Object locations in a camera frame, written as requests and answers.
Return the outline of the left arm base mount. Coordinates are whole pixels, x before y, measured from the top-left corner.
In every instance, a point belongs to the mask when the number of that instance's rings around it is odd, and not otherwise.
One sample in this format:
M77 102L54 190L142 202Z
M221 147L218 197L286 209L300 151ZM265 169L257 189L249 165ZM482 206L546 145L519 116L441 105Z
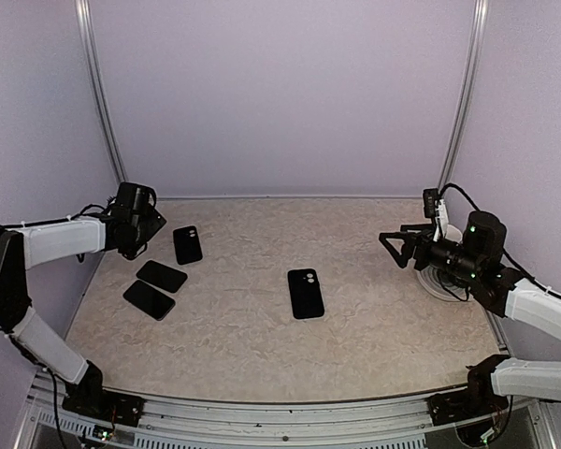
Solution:
M63 399L63 409L68 412L128 427L138 426L144 404L145 400L139 396L108 390L96 402L90 402L88 397Z

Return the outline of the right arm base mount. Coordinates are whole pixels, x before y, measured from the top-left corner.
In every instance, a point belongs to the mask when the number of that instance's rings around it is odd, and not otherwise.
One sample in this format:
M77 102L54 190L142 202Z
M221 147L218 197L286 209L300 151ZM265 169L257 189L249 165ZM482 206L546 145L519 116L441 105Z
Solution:
M435 427L504 411L509 407L507 398L491 396L476 399L466 390L436 394L426 403Z

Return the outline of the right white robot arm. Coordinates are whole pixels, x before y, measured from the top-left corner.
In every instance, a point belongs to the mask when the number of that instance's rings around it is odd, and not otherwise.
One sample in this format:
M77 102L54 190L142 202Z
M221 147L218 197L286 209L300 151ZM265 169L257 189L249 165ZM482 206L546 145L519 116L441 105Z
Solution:
M501 258L507 229L492 213L474 210L461 241L436 237L429 225L403 225L379 241L400 268L432 267L462 284L492 314L533 326L561 340L561 297ZM561 402L561 362L526 361L492 355L471 368L459 398L462 410L478 415L495 399L525 396Z

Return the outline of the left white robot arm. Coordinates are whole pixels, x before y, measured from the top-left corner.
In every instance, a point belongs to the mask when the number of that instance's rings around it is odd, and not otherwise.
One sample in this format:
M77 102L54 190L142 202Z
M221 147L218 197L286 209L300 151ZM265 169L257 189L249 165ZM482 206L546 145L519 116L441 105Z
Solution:
M69 256L115 251L136 259L166 224L156 204L152 188L123 182L104 208L90 205L64 218L0 224L0 331L66 385L76 387L77 403L94 416L112 406L111 394L98 384L101 372L38 314L27 273Z

